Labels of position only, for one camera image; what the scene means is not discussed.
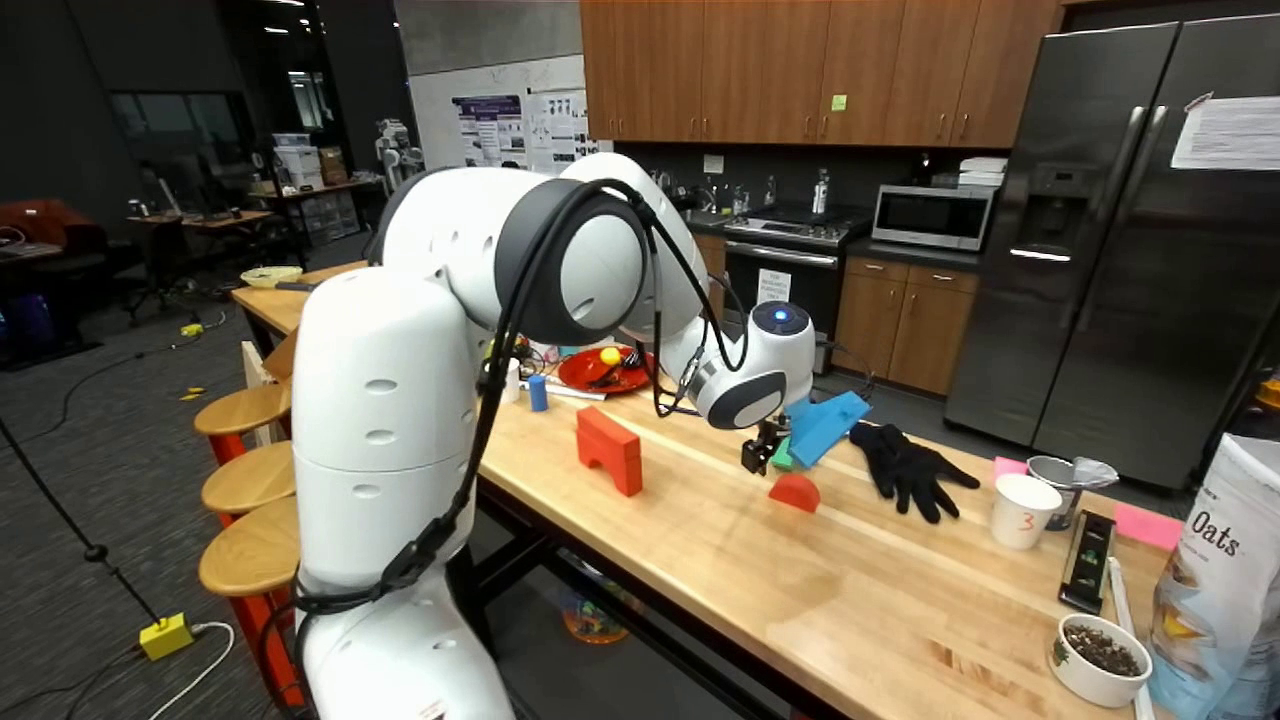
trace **microwave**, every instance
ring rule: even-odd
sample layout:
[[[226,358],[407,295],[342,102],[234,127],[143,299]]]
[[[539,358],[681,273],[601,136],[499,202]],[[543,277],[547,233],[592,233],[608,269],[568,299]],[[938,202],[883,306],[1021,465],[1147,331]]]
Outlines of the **microwave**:
[[[872,245],[983,250],[995,187],[879,183]]]

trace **yellow object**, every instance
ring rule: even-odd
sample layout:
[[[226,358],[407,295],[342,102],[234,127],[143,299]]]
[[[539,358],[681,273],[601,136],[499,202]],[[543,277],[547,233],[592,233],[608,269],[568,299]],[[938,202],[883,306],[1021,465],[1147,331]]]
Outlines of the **yellow object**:
[[[188,647],[198,636],[188,629],[184,612],[161,617],[157,622],[136,630],[136,642],[143,647],[147,658],[165,658],[182,647]]]
[[[608,368],[619,363],[619,358],[626,358],[626,351],[618,351],[618,349],[601,351],[601,363],[608,363]]]

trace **white cup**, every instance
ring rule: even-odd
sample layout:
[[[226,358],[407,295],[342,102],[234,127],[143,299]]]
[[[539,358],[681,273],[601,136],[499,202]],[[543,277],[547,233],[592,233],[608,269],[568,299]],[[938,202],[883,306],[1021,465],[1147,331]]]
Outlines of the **white cup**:
[[[1033,549],[1046,535],[1047,517],[1062,508],[1062,492],[1039,475],[1002,471],[994,535],[1003,549]]]

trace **bag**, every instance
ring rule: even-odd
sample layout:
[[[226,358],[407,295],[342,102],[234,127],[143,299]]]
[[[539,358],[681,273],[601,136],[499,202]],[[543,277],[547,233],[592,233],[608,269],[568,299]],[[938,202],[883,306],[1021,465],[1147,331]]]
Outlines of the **bag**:
[[[1157,584],[1154,704],[1175,720],[1280,706],[1280,445],[1225,436]]]

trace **blue glove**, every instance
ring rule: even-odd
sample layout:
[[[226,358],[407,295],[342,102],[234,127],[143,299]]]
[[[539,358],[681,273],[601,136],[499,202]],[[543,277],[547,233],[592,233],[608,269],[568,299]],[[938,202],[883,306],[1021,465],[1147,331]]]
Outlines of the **blue glove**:
[[[822,405],[793,405],[790,408],[790,451],[797,467],[811,467],[829,455],[833,445],[841,445],[851,425],[869,417],[872,405],[866,405],[856,390],[829,396]]]

